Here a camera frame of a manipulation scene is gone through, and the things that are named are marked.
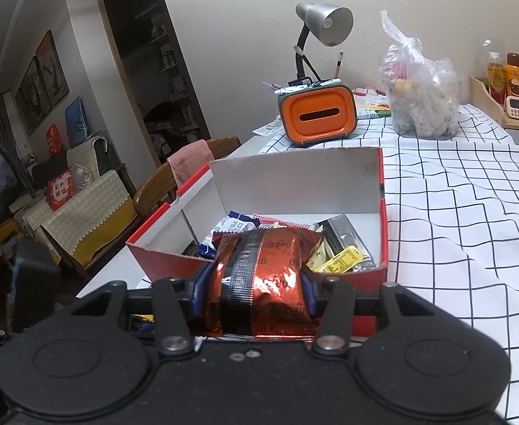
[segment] yellow bottle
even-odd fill
[[[508,52],[507,61],[507,95],[519,97],[519,54]]]
[[[488,81],[490,82],[490,96],[499,105],[505,103],[507,91],[507,75],[504,63],[499,52],[490,51],[490,63],[488,64]]]

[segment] blue pillow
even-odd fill
[[[67,126],[67,138],[69,147],[73,148],[82,144],[89,135],[89,126],[86,120],[85,106],[80,97],[65,110],[65,123]]]

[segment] white grid tablecloth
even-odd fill
[[[505,348],[512,377],[497,411],[519,424],[519,146],[479,109],[460,112],[450,140],[400,137],[391,118],[371,118],[313,147],[383,148],[388,280]],[[281,131],[260,153],[295,148]]]

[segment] pen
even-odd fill
[[[340,72],[340,65],[342,64],[343,57],[344,57],[344,52],[340,51],[340,55],[338,55],[338,63],[336,64],[336,71],[334,72],[334,78],[338,78],[338,73]]]

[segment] lamp shade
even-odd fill
[[[329,3],[299,3],[295,12],[325,46],[340,45],[354,26],[352,11]]]

